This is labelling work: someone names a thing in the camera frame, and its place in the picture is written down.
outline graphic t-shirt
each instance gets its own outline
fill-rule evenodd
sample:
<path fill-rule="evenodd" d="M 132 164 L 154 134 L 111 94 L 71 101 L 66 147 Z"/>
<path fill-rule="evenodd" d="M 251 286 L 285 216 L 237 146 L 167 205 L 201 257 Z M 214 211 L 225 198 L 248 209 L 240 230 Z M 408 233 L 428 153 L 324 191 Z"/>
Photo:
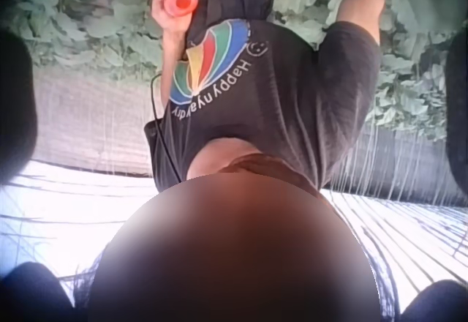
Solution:
<path fill-rule="evenodd" d="M 209 141 L 239 138 L 282 158 L 320 189 L 361 131 L 380 67 L 373 37 L 348 22 L 330 26 L 315 51 L 273 23 L 228 20 L 186 53 L 158 121 L 182 180 Z M 162 192 L 177 177 L 154 121 L 145 131 Z"/>

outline round red object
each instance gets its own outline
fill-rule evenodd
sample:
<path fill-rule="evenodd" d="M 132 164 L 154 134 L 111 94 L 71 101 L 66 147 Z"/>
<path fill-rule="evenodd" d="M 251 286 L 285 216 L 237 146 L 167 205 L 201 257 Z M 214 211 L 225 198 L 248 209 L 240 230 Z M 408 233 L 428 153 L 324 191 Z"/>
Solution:
<path fill-rule="evenodd" d="M 198 0 L 164 0 L 165 11 L 173 17 L 182 17 L 194 12 Z"/>

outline wire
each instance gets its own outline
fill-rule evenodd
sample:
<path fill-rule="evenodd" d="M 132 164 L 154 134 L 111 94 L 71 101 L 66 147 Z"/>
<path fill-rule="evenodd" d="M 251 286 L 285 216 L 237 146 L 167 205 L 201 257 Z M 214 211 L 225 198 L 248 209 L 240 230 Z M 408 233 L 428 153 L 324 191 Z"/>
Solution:
<path fill-rule="evenodd" d="M 172 157 L 170 156 L 170 153 L 169 153 L 169 149 L 167 148 L 167 145 L 166 145 L 166 141 L 164 139 L 164 136 L 162 135 L 162 131 L 161 131 L 161 127 L 159 126 L 159 123 L 158 123 L 158 117 L 156 115 L 156 106 L 154 104 L 154 88 L 153 88 L 153 85 L 154 85 L 154 82 L 156 81 L 157 78 L 161 77 L 161 73 L 158 73 L 157 75 L 155 75 L 153 77 L 153 79 L 151 79 L 151 83 L 150 83 L 150 90 L 151 90 L 151 104 L 153 105 L 153 114 L 154 114 L 154 124 L 156 125 L 156 133 L 157 133 L 157 137 L 159 136 L 161 138 L 161 142 L 162 142 L 162 146 L 164 147 L 164 151 L 165 151 L 165 154 L 167 156 L 167 159 L 169 160 L 169 163 L 170 163 L 170 167 L 173 169 L 173 172 L 175 174 L 175 177 L 177 178 L 177 182 L 178 183 L 182 183 L 182 179 L 181 179 L 181 176 L 178 174 L 178 171 L 177 171 L 177 168 L 176 168 L 176 165 L 174 165 L 174 162 L 173 162 L 173 159 Z M 158 138 L 155 138 L 154 139 L 154 152 L 156 151 L 156 143 L 158 141 Z"/>

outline hand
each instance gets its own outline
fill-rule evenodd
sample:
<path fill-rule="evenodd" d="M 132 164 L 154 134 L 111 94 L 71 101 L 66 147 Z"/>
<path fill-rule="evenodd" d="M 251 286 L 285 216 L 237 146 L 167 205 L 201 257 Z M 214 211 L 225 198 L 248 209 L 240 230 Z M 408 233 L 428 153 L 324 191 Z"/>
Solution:
<path fill-rule="evenodd" d="M 185 35 L 192 22 L 192 13 L 182 17 L 172 17 L 164 10 L 164 0 L 153 0 L 151 15 L 166 34 Z"/>

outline red bottle cap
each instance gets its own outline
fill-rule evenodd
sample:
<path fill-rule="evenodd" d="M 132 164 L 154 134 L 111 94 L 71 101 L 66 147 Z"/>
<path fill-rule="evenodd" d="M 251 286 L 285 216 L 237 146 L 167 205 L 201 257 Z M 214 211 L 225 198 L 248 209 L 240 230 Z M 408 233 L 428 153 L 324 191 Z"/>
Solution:
<path fill-rule="evenodd" d="M 194 12 L 198 0 L 164 0 L 164 9 L 173 17 L 182 17 Z"/>

